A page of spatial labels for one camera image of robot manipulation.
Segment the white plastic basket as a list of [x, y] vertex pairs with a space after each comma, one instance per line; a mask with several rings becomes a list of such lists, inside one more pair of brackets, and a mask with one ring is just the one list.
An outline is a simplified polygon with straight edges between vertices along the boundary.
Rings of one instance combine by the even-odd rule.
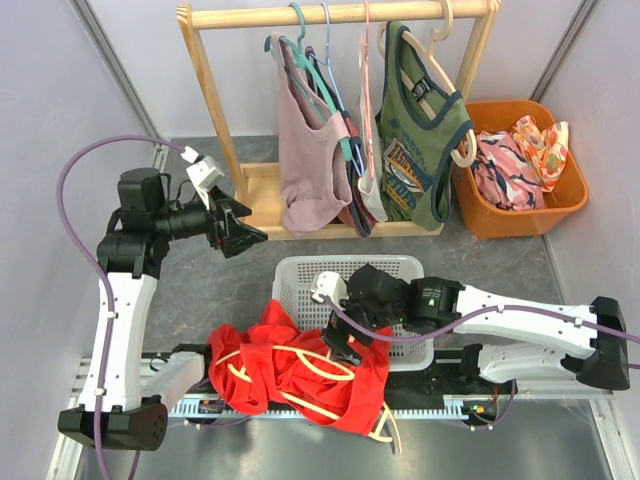
[[[391, 276], [410, 282], [424, 276], [422, 264], [406, 255], [314, 255], [294, 256], [276, 266], [272, 298], [278, 301], [300, 331], [326, 325], [331, 309], [311, 299], [315, 277], [325, 271], [348, 279], [357, 269], [370, 264]], [[390, 371], [424, 370], [432, 363], [435, 350], [431, 340], [392, 344]]]

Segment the mauve pink tank top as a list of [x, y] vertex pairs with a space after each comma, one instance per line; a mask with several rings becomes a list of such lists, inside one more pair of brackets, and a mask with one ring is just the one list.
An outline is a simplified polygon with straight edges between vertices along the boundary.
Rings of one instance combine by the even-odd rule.
[[308, 84], [295, 45], [284, 35], [270, 36], [278, 77], [278, 153], [281, 224], [302, 236], [324, 228], [352, 202], [344, 149], [348, 130], [330, 95]]

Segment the beige wooden hanger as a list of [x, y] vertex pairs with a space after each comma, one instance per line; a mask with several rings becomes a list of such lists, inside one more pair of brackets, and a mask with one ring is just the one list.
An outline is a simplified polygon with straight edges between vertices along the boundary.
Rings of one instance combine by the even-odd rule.
[[389, 349], [375, 343], [360, 366], [329, 358], [315, 343], [243, 343], [212, 362], [209, 377], [234, 410], [250, 416], [282, 403], [311, 422], [402, 450], [398, 423], [384, 399]]

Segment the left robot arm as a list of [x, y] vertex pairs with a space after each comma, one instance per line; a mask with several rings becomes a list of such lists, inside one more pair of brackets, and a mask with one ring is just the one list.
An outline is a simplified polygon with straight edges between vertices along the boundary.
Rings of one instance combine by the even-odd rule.
[[155, 451], [169, 411], [191, 387], [208, 393], [218, 385], [204, 344], [178, 345], [158, 373], [141, 380], [148, 311], [171, 241], [203, 235], [231, 258], [268, 238], [243, 223], [252, 211], [218, 187], [218, 167], [192, 165], [187, 174], [196, 192], [187, 203], [169, 197], [155, 168], [126, 171], [117, 184], [120, 206], [97, 247], [103, 277], [89, 374], [78, 406], [61, 411], [57, 424], [85, 446]]

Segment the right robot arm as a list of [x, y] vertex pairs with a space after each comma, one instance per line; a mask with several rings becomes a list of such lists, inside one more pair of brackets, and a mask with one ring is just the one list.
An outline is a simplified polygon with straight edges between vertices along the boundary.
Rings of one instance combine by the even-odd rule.
[[574, 379], [587, 387], [630, 388], [628, 333], [619, 302], [598, 296], [588, 304], [540, 303], [497, 295], [458, 281], [409, 281], [365, 264], [349, 278], [319, 273], [311, 298], [331, 310], [323, 341], [337, 361], [358, 366], [365, 346], [429, 342], [445, 334], [487, 335], [506, 346], [475, 345], [458, 368], [458, 381], [477, 394], [526, 377]]

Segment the rust red tank top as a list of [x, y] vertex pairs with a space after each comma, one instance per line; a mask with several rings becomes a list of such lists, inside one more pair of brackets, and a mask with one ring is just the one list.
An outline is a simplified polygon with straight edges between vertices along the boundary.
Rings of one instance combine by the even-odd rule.
[[352, 202], [348, 207], [340, 212], [338, 218], [342, 223], [351, 226], [359, 237], [369, 237], [373, 230], [373, 227], [376, 225], [376, 221], [364, 206], [364, 202], [362, 201], [360, 192], [357, 189], [357, 181], [360, 179], [358, 170], [364, 167], [362, 158], [362, 140], [360, 133], [355, 127], [350, 113], [344, 107], [344, 103], [337, 91], [335, 82], [332, 79], [327, 80], [325, 76], [320, 72], [319, 65], [321, 64], [321, 61], [319, 60], [316, 52], [311, 46], [307, 46], [305, 48], [305, 57], [318, 71], [323, 84], [330, 94], [331, 100], [333, 101], [338, 111], [341, 113], [350, 135], [349, 144], [352, 152], [352, 159], [346, 162], [346, 172], [349, 187], [352, 193]]

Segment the white tank top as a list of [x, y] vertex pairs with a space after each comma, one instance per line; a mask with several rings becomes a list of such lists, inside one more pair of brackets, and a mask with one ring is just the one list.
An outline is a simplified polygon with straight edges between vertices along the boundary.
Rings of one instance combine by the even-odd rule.
[[380, 191], [383, 173], [381, 144], [371, 104], [368, 43], [364, 34], [360, 37], [358, 60], [360, 91], [355, 103], [354, 120], [361, 134], [365, 166], [365, 173], [358, 180], [358, 190], [369, 214], [377, 223], [383, 223], [388, 216]]

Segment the light blue hanger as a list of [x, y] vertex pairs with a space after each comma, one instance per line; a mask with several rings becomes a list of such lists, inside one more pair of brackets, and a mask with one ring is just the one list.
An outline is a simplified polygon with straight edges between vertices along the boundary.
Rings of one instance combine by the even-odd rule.
[[347, 121], [349, 119], [349, 112], [344, 105], [339, 88], [337, 87], [331, 65], [331, 20], [329, 6], [326, 2], [322, 2], [321, 7], [323, 9], [325, 19], [325, 58], [321, 61], [321, 64], [325, 66], [326, 73], [328, 74], [328, 80], [325, 82], [325, 85], [333, 94], [334, 103], [342, 114], [343, 119]]

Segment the green printed tank top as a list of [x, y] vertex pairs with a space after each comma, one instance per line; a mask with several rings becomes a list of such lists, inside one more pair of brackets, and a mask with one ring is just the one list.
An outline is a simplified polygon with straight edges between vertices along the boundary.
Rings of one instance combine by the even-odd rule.
[[449, 216], [452, 152], [473, 122], [462, 94], [431, 78], [409, 34], [401, 22], [385, 25], [380, 196], [390, 221], [435, 231]]

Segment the wooden clothes rack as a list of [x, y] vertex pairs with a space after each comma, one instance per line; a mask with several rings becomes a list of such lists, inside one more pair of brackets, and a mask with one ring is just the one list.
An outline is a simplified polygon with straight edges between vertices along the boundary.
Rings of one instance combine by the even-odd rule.
[[269, 7], [226, 10], [195, 10], [188, 3], [176, 8], [177, 21], [184, 38], [209, 116], [230, 170], [236, 198], [252, 209], [248, 223], [266, 232], [271, 240], [293, 240], [295, 237], [281, 225], [283, 202], [280, 197], [280, 165], [239, 161], [228, 122], [207, 58], [200, 33], [206, 30], [282, 27], [298, 25], [386, 23], [388, 21], [444, 21], [444, 28], [456, 19], [475, 20], [470, 33], [455, 87], [468, 96], [479, 63], [491, 35], [499, 1], [452, 1], [448, 7], [441, 1], [405, 1], [352, 4], [323, 7], [303, 6], [299, 14], [292, 7]]

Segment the pink patterned cloth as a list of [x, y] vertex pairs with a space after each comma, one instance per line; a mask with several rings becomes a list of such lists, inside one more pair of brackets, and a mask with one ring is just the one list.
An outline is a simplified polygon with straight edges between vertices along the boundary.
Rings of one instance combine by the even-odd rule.
[[506, 131], [480, 132], [477, 155], [471, 166], [481, 196], [500, 210], [543, 209], [539, 181]]

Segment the orange plastic bin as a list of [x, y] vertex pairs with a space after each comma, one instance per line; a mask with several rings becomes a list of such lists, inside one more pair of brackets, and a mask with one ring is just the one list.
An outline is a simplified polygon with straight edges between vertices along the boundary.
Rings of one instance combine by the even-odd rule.
[[[506, 131], [525, 115], [532, 116], [540, 128], [555, 122], [553, 114], [545, 106], [527, 99], [469, 102], [467, 111], [477, 133]], [[467, 230], [481, 239], [544, 235], [565, 217], [581, 209], [589, 198], [586, 180], [572, 154], [568, 155], [558, 186], [544, 195], [543, 209], [513, 211], [496, 208], [481, 196], [469, 168], [455, 168], [452, 185]]]

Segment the orange floral cloth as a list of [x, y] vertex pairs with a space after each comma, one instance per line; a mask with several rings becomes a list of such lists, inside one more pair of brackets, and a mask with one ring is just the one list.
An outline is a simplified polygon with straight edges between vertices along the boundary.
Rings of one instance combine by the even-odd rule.
[[543, 192], [552, 192], [566, 167], [569, 153], [569, 123], [561, 121], [540, 130], [526, 115], [511, 127], [511, 137], [530, 164]]

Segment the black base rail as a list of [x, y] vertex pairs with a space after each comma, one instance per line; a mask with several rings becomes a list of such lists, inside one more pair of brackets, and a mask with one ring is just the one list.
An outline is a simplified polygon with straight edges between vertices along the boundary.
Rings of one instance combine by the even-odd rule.
[[[211, 346], [208, 344], [180, 344], [174, 349], [176, 353], [195, 353], [201, 356], [197, 361], [201, 366], [207, 367], [218, 356], [213, 356]], [[419, 371], [396, 372], [388, 374], [384, 387], [391, 393], [418, 393], [422, 396], [438, 398], [450, 394], [488, 394], [495, 392], [509, 393], [512, 382], [503, 383], [485, 380], [465, 371], [460, 363], [441, 364], [434, 363], [430, 368]]]

